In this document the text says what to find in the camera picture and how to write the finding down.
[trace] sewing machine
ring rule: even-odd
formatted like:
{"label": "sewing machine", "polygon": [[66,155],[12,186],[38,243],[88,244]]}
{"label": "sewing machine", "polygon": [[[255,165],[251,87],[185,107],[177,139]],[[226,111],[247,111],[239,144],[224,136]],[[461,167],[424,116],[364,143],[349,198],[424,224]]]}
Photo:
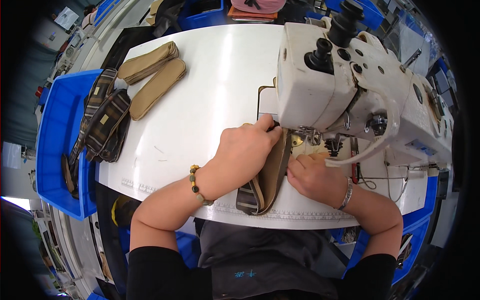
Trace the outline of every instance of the sewing machine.
{"label": "sewing machine", "polygon": [[[401,64],[367,32],[357,34],[363,9],[340,4],[322,27],[286,23],[276,77],[278,119],[312,145],[323,140],[328,164],[363,161],[385,151],[390,166],[421,167],[429,176],[451,164],[453,117],[433,80]],[[347,137],[371,141],[362,153],[339,160]]]}

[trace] beaded bracelet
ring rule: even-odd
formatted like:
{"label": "beaded bracelet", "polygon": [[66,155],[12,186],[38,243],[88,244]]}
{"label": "beaded bracelet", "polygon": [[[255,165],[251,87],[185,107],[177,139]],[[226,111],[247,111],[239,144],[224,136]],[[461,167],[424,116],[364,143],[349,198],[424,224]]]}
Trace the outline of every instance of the beaded bracelet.
{"label": "beaded bracelet", "polygon": [[200,194],[198,191],[198,186],[195,183],[195,172],[200,169],[198,165],[192,165],[190,167],[190,182],[192,183],[192,191],[197,195],[197,200],[200,201],[203,205],[208,205],[211,206],[213,204],[213,201],[211,200],[205,200],[202,194]]}

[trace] black knob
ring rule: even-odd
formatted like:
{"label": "black knob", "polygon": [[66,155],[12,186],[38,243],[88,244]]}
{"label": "black knob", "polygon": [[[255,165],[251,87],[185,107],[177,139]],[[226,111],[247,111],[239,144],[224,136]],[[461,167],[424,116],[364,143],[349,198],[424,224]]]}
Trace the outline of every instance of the black knob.
{"label": "black knob", "polygon": [[328,53],[332,43],[325,38],[317,40],[317,50],[305,54],[305,64],[312,70],[333,74],[333,66]]}
{"label": "black knob", "polygon": [[357,21],[363,20],[363,7],[354,0],[340,2],[342,11],[332,19],[328,38],[335,45],[347,48],[352,38],[357,35]]}

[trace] silver bangle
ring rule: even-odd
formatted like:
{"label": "silver bangle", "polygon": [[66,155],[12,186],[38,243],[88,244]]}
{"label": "silver bangle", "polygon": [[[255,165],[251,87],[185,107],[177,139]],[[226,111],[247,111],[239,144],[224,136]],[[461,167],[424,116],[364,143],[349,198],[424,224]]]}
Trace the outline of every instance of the silver bangle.
{"label": "silver bangle", "polygon": [[342,210],[345,208],[345,206],[348,204],[350,201],[350,198],[352,197],[352,192],[353,192],[353,181],[352,178],[347,177],[348,180],[348,187],[347,187],[347,194],[345,194],[345,198],[343,199],[342,206],[338,208],[338,210]]}

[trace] left hand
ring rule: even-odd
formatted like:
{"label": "left hand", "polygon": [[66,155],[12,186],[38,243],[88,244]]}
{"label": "left hand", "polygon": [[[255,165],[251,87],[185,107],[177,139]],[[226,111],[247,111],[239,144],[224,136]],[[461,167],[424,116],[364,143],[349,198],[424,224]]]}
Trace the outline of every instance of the left hand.
{"label": "left hand", "polygon": [[212,158],[196,172],[196,183],[205,199],[217,199],[250,181],[262,169],[282,128],[274,125],[270,114],[262,115],[254,125],[227,128]]}

